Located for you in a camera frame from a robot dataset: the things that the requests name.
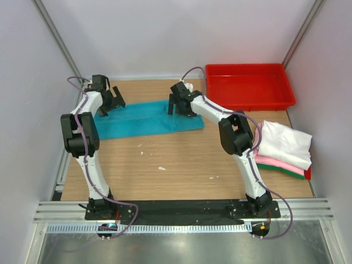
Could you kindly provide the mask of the teal t shirt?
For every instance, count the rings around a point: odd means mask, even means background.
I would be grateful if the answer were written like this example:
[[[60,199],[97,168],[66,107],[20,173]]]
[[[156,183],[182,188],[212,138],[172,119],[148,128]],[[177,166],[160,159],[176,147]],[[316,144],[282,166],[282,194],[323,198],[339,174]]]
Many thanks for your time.
[[[167,100],[129,104],[110,111],[106,117],[96,114],[94,121],[101,140],[169,134],[205,126],[200,115],[169,115]]]

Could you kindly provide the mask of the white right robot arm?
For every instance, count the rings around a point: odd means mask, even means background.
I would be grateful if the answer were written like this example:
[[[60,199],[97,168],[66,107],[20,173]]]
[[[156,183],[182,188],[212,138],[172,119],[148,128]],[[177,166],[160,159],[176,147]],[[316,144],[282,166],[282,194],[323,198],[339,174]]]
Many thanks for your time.
[[[234,158],[243,178],[249,214],[262,217],[269,209],[272,196],[262,181],[254,159],[254,136],[247,117],[244,112],[226,109],[200,91],[191,91],[190,88],[184,81],[170,88],[168,114],[186,117],[201,115],[218,126],[221,146]]]

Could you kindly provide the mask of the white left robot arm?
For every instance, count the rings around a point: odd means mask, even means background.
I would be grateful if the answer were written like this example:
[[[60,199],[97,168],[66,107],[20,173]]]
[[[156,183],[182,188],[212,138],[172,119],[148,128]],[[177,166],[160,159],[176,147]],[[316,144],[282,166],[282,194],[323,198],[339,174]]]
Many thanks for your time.
[[[99,163],[98,150],[100,137],[94,116],[108,116],[108,112],[125,107],[116,86],[111,87],[109,78],[105,75],[93,75],[91,80],[72,76],[67,82],[73,85],[73,79],[83,81],[83,86],[74,85],[82,99],[69,114],[60,117],[64,148],[75,158],[82,169],[89,189],[86,206],[86,219],[112,219],[118,212],[111,189],[108,186]]]

